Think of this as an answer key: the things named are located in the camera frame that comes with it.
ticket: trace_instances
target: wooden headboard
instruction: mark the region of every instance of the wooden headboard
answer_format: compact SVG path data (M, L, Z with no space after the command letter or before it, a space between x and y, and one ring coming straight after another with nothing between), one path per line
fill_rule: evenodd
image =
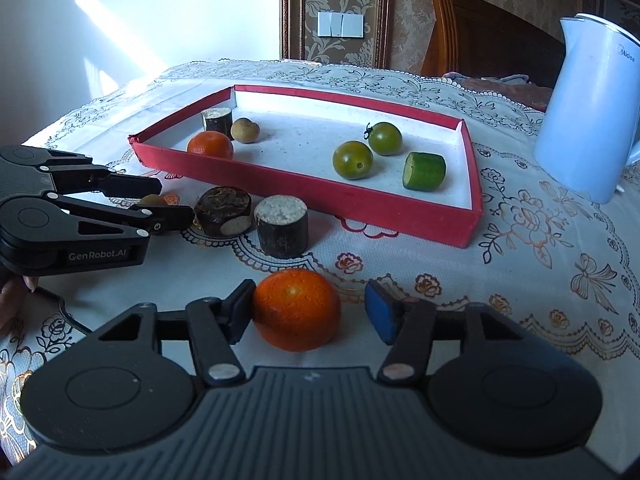
M525 74L553 88L564 44L529 22L483 0L433 0L436 24L421 75L470 77Z

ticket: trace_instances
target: white wall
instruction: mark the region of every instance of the white wall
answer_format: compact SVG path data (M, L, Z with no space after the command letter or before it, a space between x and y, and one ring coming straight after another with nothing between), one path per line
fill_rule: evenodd
M279 30L280 0L0 0L0 144L163 65L277 59Z

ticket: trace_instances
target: screw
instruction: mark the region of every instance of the screw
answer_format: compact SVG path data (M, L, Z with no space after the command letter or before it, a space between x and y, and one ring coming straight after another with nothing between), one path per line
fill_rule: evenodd
M402 381L415 374L414 367L404 363L395 363L382 368L382 374L392 381Z
M228 363L220 363L209 368L209 375L215 381L233 379L234 377L238 377L239 374L240 368Z

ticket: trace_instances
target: lace tablecloth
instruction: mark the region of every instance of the lace tablecloth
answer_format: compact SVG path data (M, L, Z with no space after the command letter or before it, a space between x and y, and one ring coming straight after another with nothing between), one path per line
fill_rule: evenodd
M343 299L339 337L314 352L270 347L249 326L235 350L242 364L370 365L388 347L377 338L363 306L363 288L379 280L401 298L428 298L442 308L484 301L583 363L600 381L604 409L590 448L622 469L640 453L640 285L638 261L640 173L625 172L623 194L599 206L578 198L537 167L532 147L542 113L450 80L399 72L305 62L193 62L153 81L139 80L61 118L27 144L93 156L126 173L156 175L174 203L194 205L210 186L141 167L127 142L170 113L180 95L207 79L286 84L358 94L428 108L465 119L482 176L484 218L466 250L373 225L313 214L309 252L295 260L265 256L257 235L212 239L193 227L151 240L144 265L55 278L41 284L95 328L140 301L161 310L202 296L225 297L242 279L306 267L331 280ZM99 194L89 199L107 202ZM114 200L128 206L126 200ZM0 438L12 462L34 449L19 411L20 390L33 370L81 334L52 304L32 296L1 348ZM165 355L192 370L188 348L165 345ZM434 359L450 358L434 348Z

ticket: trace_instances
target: cucumber slice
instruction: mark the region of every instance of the cucumber slice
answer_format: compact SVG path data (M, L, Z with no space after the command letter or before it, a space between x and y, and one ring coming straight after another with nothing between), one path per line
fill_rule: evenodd
M447 163L436 153L411 152L402 172L402 185L414 191L435 191L447 173Z

